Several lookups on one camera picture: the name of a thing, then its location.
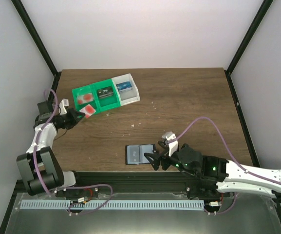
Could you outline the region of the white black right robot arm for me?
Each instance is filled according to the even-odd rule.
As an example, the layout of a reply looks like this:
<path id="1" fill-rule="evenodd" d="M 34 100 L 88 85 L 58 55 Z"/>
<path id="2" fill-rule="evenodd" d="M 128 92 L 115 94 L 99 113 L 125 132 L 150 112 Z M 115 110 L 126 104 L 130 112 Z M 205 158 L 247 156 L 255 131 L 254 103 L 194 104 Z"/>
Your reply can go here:
<path id="1" fill-rule="evenodd" d="M 172 146 L 158 142 L 163 152 L 145 153 L 154 170 L 170 166 L 187 177 L 198 179 L 205 190 L 219 193 L 264 195 L 281 203 L 281 169 L 265 169 L 236 163 L 216 156 L 205 156 L 183 144 Z"/>

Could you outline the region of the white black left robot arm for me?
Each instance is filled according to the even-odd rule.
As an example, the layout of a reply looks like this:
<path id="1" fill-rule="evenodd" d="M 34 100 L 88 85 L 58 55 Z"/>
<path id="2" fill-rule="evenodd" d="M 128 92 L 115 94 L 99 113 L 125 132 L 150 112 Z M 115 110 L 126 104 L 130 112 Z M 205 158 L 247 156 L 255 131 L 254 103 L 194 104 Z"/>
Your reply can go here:
<path id="1" fill-rule="evenodd" d="M 58 105 L 58 114 L 50 119 L 54 108 L 51 102 L 38 103 L 39 115 L 35 119 L 35 135 L 26 153 L 17 157 L 17 166 L 24 187 L 29 195 L 38 195 L 57 188 L 76 184 L 72 171 L 64 172 L 52 150 L 59 129 L 70 130 L 75 127 L 84 114 L 69 108 L 69 101 L 63 99 Z"/>

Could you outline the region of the black leather card holder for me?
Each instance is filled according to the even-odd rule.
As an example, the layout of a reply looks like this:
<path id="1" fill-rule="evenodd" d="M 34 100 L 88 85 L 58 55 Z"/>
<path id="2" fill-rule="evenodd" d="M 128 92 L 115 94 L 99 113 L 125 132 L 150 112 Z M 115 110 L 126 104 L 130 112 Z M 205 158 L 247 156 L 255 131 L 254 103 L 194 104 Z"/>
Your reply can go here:
<path id="1" fill-rule="evenodd" d="M 126 165 L 141 165 L 149 164 L 145 153 L 152 154 L 156 150 L 154 144 L 142 145 L 127 145 L 125 146 L 125 164 Z"/>

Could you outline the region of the black vip credit card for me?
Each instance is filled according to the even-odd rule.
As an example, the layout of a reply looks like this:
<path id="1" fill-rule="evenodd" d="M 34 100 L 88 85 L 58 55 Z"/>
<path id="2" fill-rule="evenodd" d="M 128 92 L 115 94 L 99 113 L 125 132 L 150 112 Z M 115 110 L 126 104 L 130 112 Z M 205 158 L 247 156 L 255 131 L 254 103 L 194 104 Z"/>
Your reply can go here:
<path id="1" fill-rule="evenodd" d="M 139 163 L 140 162 L 140 148 L 137 145 L 131 145 L 127 147 L 128 150 L 128 162 Z"/>

